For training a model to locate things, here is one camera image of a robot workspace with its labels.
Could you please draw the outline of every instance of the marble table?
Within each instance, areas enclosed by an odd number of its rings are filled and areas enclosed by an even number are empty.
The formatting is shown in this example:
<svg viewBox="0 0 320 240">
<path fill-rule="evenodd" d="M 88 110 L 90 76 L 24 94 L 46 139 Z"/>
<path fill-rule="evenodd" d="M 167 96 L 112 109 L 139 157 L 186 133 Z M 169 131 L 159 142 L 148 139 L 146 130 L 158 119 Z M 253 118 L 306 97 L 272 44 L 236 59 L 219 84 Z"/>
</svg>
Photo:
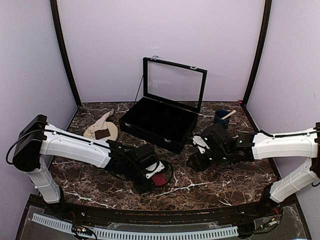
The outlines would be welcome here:
<svg viewBox="0 0 320 240">
<path fill-rule="evenodd" d="M 132 106 L 132 102 L 84 103 L 68 131 L 83 135 L 90 125 L 112 109 L 115 112 L 108 121 L 119 127 L 119 118 Z M 215 111 L 219 109 L 237 110 L 228 128 L 233 136 L 253 131 L 237 102 L 203 102 L 194 132 L 199 134 L 212 124 Z M 121 131 L 117 141 L 136 147 L 146 143 Z M 252 203 L 259 200 L 267 184 L 277 180 L 267 159 L 241 162 L 233 165 L 233 170 L 211 167 L 194 172 L 186 165 L 189 155 L 197 151 L 192 145 L 187 144 L 180 155 L 153 147 L 160 159 L 173 165 L 174 176 L 166 187 L 142 195 L 135 193 L 130 182 L 116 179 L 105 170 L 83 162 L 55 157 L 49 170 L 62 187 L 67 202 L 142 211 L 199 210 Z"/>
</svg>

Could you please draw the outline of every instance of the case lid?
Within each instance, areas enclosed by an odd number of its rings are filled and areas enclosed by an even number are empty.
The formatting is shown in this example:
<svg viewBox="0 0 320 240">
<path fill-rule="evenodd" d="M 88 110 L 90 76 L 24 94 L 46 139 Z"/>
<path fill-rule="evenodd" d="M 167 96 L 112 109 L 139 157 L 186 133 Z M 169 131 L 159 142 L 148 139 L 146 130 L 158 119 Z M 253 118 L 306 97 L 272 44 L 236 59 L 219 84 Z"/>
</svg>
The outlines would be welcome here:
<svg viewBox="0 0 320 240">
<path fill-rule="evenodd" d="M 207 70 L 143 58 L 143 96 L 195 113 L 201 109 Z"/>
</svg>

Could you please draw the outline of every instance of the wooden stick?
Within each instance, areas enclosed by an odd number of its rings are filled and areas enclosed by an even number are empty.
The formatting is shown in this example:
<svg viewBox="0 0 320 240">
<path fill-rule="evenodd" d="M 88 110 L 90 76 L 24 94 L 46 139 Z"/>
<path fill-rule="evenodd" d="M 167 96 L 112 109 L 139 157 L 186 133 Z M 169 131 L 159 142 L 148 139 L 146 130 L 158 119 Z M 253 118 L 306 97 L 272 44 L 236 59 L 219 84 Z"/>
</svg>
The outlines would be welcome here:
<svg viewBox="0 0 320 240">
<path fill-rule="evenodd" d="M 225 120 L 226 118 L 230 117 L 232 114 L 236 113 L 236 110 L 233 110 L 232 112 L 230 112 L 228 115 L 225 115 L 223 118 L 221 118 L 222 120 Z"/>
</svg>

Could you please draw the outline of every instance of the black box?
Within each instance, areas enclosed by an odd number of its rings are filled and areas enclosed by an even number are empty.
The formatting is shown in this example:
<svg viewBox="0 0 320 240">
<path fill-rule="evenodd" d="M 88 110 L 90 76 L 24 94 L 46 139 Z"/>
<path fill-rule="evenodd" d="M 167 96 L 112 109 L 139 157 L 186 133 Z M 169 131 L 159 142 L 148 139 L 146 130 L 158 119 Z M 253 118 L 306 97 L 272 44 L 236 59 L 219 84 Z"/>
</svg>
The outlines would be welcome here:
<svg viewBox="0 0 320 240">
<path fill-rule="evenodd" d="M 157 80 L 151 79 L 151 73 L 155 73 Z M 175 73 L 175 79 L 168 81 L 172 73 Z M 197 125 L 206 77 L 207 70 L 195 66 L 144 57 L 143 98 L 120 118 L 120 129 L 180 154 Z M 192 85 L 199 92 L 190 89 Z"/>
</svg>

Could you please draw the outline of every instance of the black pole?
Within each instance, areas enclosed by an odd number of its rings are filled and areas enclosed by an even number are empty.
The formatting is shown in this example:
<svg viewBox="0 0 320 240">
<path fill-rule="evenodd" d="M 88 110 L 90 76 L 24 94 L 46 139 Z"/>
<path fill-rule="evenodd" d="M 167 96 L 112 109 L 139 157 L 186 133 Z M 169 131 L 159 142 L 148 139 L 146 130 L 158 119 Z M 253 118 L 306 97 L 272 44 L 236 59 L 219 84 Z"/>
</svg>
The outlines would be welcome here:
<svg viewBox="0 0 320 240">
<path fill-rule="evenodd" d="M 51 12 L 52 12 L 52 18 L 53 18 L 53 23 L 55 28 L 56 39 L 58 40 L 58 45 L 60 48 L 60 54 L 62 57 L 65 73 L 68 78 L 75 103 L 78 107 L 80 107 L 82 103 L 78 93 L 74 75 L 72 74 L 72 70 L 71 70 L 71 66 L 70 66 L 70 62 L 67 54 L 64 35 L 62 32 L 62 27 L 61 27 L 61 22 L 59 17 L 57 0 L 50 0 L 50 4 L 51 4 Z"/>
<path fill-rule="evenodd" d="M 255 83 L 256 76 L 257 76 L 262 52 L 264 49 L 266 35 L 267 35 L 267 29 L 268 29 L 268 24 L 269 24 L 269 17 L 270 17 L 270 12 L 271 12 L 271 4 L 272 4 L 272 0 L 265 0 L 258 45 L 256 47 L 256 52 L 255 52 L 255 56 L 254 56 L 254 61 L 253 61 L 249 81 L 246 86 L 246 90 L 245 90 L 243 100 L 242 100 L 242 104 L 245 106 L 247 105 L 247 103 L 249 101 L 252 89 L 254 87 L 254 83 Z"/>
</svg>

